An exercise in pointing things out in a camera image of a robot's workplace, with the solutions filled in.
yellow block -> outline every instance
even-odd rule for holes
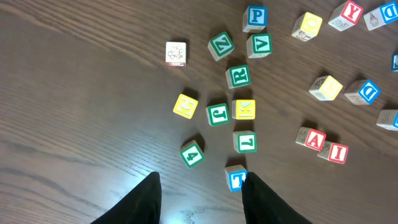
[[[255,100],[236,100],[236,119],[254,119],[255,117]]]
[[[334,100],[342,88],[343,85],[329,75],[325,82],[323,82],[319,91],[329,98],[329,100]]]
[[[305,13],[301,29],[304,32],[309,32],[312,35],[318,35],[319,29],[322,25],[322,18],[311,14],[309,12]]]
[[[184,94],[180,94],[177,102],[175,103],[173,112],[183,116],[184,118],[191,119],[197,106],[197,100],[185,96]]]

toy block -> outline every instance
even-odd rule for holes
[[[348,146],[342,144],[325,141],[322,150],[318,152],[318,157],[326,159],[330,162],[344,164],[347,159]]]
[[[243,14],[243,32],[261,32],[268,23],[268,9],[264,6],[249,6]]]
[[[359,21],[363,8],[355,2],[349,0],[337,7],[330,17],[329,25],[339,31],[344,31],[355,26]]]
[[[229,35],[226,32],[222,32],[209,41],[207,48],[214,60],[218,61],[229,55],[235,49],[235,45]]]
[[[321,25],[321,17],[306,12],[294,24],[292,36],[302,41],[308,41],[318,35]]]
[[[177,102],[175,103],[173,112],[183,116],[184,118],[191,119],[197,106],[197,100],[194,100],[189,96],[185,96],[184,94],[180,94],[180,96],[178,96]]]
[[[376,125],[391,131],[398,131],[398,110],[382,110]]]
[[[225,167],[226,183],[232,192],[242,190],[242,184],[248,175],[247,170],[242,165]]]
[[[206,107],[206,114],[210,126],[229,123],[229,113],[226,103]]]
[[[398,54],[392,56],[392,71],[398,72]]]
[[[257,136],[252,131],[234,131],[234,149],[238,153],[257,152]]]
[[[296,143],[316,151],[321,151],[326,134],[312,128],[301,127],[296,137]]]
[[[246,41],[248,58],[262,58],[272,53],[270,34],[253,34]]]
[[[319,77],[312,84],[309,92],[320,101],[331,101],[336,98],[343,85],[332,76]]]
[[[234,119],[254,119],[256,117],[255,100],[233,100],[232,118]]]
[[[205,155],[203,155],[202,150],[195,140],[181,147],[180,156],[189,169],[198,165],[205,159]]]
[[[384,4],[363,16],[368,30],[374,30],[398,20],[398,6],[395,1]]]
[[[249,67],[247,65],[229,68],[225,72],[225,75],[228,88],[230,89],[251,84]]]
[[[186,66],[187,43],[166,42],[166,63],[170,66]]]
[[[380,93],[380,88],[371,80],[360,80],[351,84],[344,95],[355,105],[370,105]]]

alphabet block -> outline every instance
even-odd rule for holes
[[[398,110],[382,110],[376,125],[387,130],[398,131]]]
[[[243,32],[261,32],[268,22],[268,9],[264,6],[249,6],[243,14]]]
[[[225,72],[225,75],[228,88],[230,89],[251,84],[249,67],[247,65],[229,68]]]
[[[301,127],[296,137],[296,143],[319,152],[322,150],[325,139],[325,133],[315,129]]]
[[[252,131],[234,131],[234,149],[238,153],[257,152],[257,136]]]
[[[181,147],[180,156],[189,169],[205,159],[205,155],[203,155],[202,150],[195,140]]]
[[[232,192],[242,190],[242,183],[248,175],[247,170],[242,165],[225,167],[226,183]]]
[[[206,114],[210,126],[229,123],[229,113],[226,103],[206,107]]]
[[[302,41],[308,41],[318,35],[321,25],[321,17],[306,12],[294,24],[292,36]]]
[[[342,144],[325,141],[322,150],[318,152],[318,157],[326,159],[330,162],[344,164],[347,159],[348,146]]]
[[[317,78],[309,92],[320,101],[331,101],[336,98],[342,88],[342,84],[332,76],[327,75]]]
[[[183,42],[166,42],[166,63],[170,66],[186,66],[187,44]]]
[[[226,32],[222,32],[209,41],[207,48],[214,60],[218,61],[229,55],[235,49],[235,45],[229,35]]]
[[[180,94],[175,103],[173,112],[183,116],[184,118],[191,119],[197,106],[197,100],[190,98],[189,96],[185,96],[184,94]]]
[[[380,93],[380,88],[371,80],[360,80],[351,84],[344,95],[355,105],[370,105]]]
[[[384,4],[365,14],[364,20],[368,30],[374,30],[398,20],[398,6],[395,1]]]
[[[232,101],[232,118],[254,119],[256,117],[255,100],[234,100]]]
[[[337,7],[330,17],[329,25],[339,31],[353,27],[361,17],[363,8],[349,0]]]
[[[398,54],[392,56],[392,71],[398,72]]]
[[[246,41],[248,58],[261,58],[272,53],[270,34],[253,34]]]

letter block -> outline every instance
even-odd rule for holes
[[[382,110],[376,125],[387,130],[398,131],[398,110]]]
[[[262,58],[272,53],[270,34],[253,34],[246,41],[248,58]]]
[[[318,152],[318,157],[326,159],[330,162],[344,164],[347,159],[348,146],[342,144],[325,141],[322,150]]]
[[[325,133],[315,129],[301,127],[296,137],[296,143],[319,152],[322,150],[325,139]]]
[[[180,96],[178,96],[177,102],[175,103],[173,112],[183,116],[184,118],[191,119],[197,106],[197,100],[185,96],[184,94],[180,94]]]
[[[329,25],[339,31],[344,31],[355,26],[359,21],[363,8],[355,2],[349,0],[337,7],[330,17]]]
[[[368,30],[374,30],[398,20],[398,7],[395,1],[384,4],[363,16]]]
[[[360,80],[351,84],[344,95],[355,105],[371,105],[380,93],[380,88],[371,80]]]
[[[242,165],[225,167],[226,183],[232,192],[242,190],[242,184],[248,175],[247,170]]]
[[[257,137],[252,131],[234,131],[234,149],[238,153],[257,152]]]
[[[206,107],[206,114],[210,126],[229,123],[229,113],[226,103]]]
[[[256,117],[255,100],[234,100],[232,101],[232,118],[254,119]]]
[[[235,49],[235,45],[229,35],[226,32],[222,32],[209,41],[207,48],[214,60],[218,61],[229,55]]]
[[[229,68],[225,72],[225,75],[228,88],[230,89],[251,84],[249,67],[247,65]]]
[[[294,24],[292,36],[302,41],[308,41],[318,35],[321,25],[321,17],[306,12]]]
[[[398,54],[392,56],[392,71],[398,72]]]
[[[203,155],[202,150],[195,140],[181,147],[180,156],[189,169],[205,159],[205,155]]]
[[[243,14],[243,32],[261,32],[268,22],[268,9],[264,6],[249,6]]]
[[[332,76],[319,77],[312,84],[309,92],[320,101],[331,101],[336,98],[343,85]]]
[[[166,63],[170,66],[186,66],[187,44],[183,42],[166,42]]]

dark brown wood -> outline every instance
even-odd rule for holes
[[[357,0],[365,12],[384,1]],[[369,32],[327,24],[338,0],[1,0],[0,223],[90,223],[152,171],[160,172],[162,223],[244,223],[240,193],[224,167],[245,164],[313,223],[396,223],[398,135],[376,126],[398,108],[398,22]],[[269,9],[274,52],[246,58],[242,14]],[[305,11],[323,18],[309,42],[290,36]],[[215,62],[208,40],[228,31],[236,49]],[[185,68],[164,63],[168,40],[188,42]],[[248,63],[252,85],[228,90],[228,66]],[[356,106],[341,93],[308,89],[330,74],[343,91],[369,78],[382,95]],[[172,113],[181,92],[197,95],[189,120]],[[252,97],[257,115],[210,127],[209,102]],[[345,165],[297,145],[304,124],[350,148]],[[234,129],[257,132],[259,151],[239,155]],[[178,150],[202,139],[206,160],[187,169]]]

